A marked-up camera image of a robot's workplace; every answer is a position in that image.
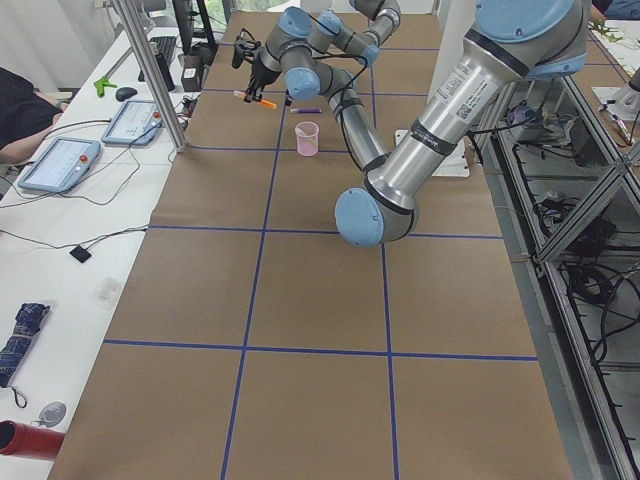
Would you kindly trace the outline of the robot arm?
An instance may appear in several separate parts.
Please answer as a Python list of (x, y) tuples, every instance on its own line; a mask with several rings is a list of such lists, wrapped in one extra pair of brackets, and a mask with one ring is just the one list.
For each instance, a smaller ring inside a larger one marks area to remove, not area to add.
[(299, 7), (289, 7), (281, 14), (277, 26), (287, 41), (278, 48), (277, 59), (292, 99), (344, 95), (355, 87), (356, 76), (326, 61), (345, 57), (363, 70), (370, 68), (400, 26), (400, 8), (394, 1), (354, 1), (352, 6), (370, 20), (360, 32), (331, 10), (312, 17)]

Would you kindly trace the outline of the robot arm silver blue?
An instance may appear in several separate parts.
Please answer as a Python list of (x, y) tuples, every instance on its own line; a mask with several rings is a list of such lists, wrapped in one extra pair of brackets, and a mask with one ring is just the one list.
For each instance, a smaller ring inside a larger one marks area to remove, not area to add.
[(448, 76), (430, 96), (393, 150), (384, 147), (354, 90), (353, 77), (325, 64), (330, 47), (365, 67), (401, 23), (394, 1), (357, 1), (356, 11), (370, 21), (357, 33), (335, 14), (312, 19), (298, 7), (286, 9), (268, 38), (248, 47), (235, 44), (233, 66), (252, 67), (248, 101), (283, 79), (289, 97), (324, 97), (363, 184), (344, 192), (334, 216), (344, 240), (371, 247), (407, 235), (415, 222), (416, 196), (450, 156), (472, 124), (507, 84), (557, 78), (579, 71), (586, 58), (590, 5), (586, 1), (479, 1), (473, 25), (462, 39), (463, 51)]

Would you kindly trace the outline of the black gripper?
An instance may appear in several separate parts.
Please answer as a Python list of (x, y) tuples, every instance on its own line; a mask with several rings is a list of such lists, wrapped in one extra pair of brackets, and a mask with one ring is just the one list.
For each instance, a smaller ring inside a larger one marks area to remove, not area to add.
[[(270, 52), (258, 52), (251, 67), (250, 83), (245, 90), (244, 102), (260, 103), (263, 100), (263, 89), (273, 84), (281, 74), (281, 65)], [(285, 92), (284, 105), (292, 105), (292, 97)]]

